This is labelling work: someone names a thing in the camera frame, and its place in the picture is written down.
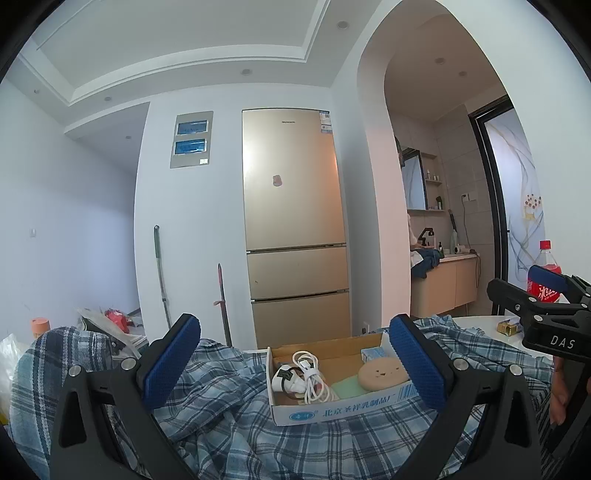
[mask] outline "human hand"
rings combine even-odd
[[[591,378],[587,382],[587,392],[591,395]],[[550,423],[562,425],[566,419],[566,405],[569,391],[564,380],[564,359],[554,357],[554,375],[550,392]]]

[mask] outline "plastic bag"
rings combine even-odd
[[[27,348],[27,345],[17,342],[13,333],[0,342],[0,414],[6,419],[10,410],[10,392],[14,370],[17,367],[18,359],[27,351]]]

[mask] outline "blue cloth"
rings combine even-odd
[[[421,255],[423,261],[412,267],[410,274],[415,278],[427,278],[427,272],[439,265],[441,255],[439,250],[435,248],[421,248],[417,252]]]
[[[550,363],[492,340],[481,330],[462,330],[450,316],[416,324],[451,358],[462,357],[475,368],[503,371],[508,365],[520,365],[545,439]],[[57,329],[36,341],[19,361],[11,433],[41,479],[49,478],[51,424],[68,367],[78,363],[91,370],[110,368],[109,350],[108,338],[100,333]],[[265,355],[202,339],[166,405],[154,411],[160,427],[198,478],[390,479],[437,415],[420,397],[413,397],[346,419],[277,427],[267,398]],[[482,406],[473,409],[444,475],[460,467],[482,412]],[[130,465],[145,475],[117,415],[110,412],[109,418]],[[545,453],[544,478],[550,478],[556,466]]]

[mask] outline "blue oval logo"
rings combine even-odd
[[[310,420],[314,417],[313,411],[299,411],[297,413],[292,413],[290,415],[290,419],[295,421],[302,421],[302,420]]]

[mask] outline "gold refrigerator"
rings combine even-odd
[[[242,112],[246,256],[259,348],[350,336],[339,173],[326,123],[327,112],[318,110]]]

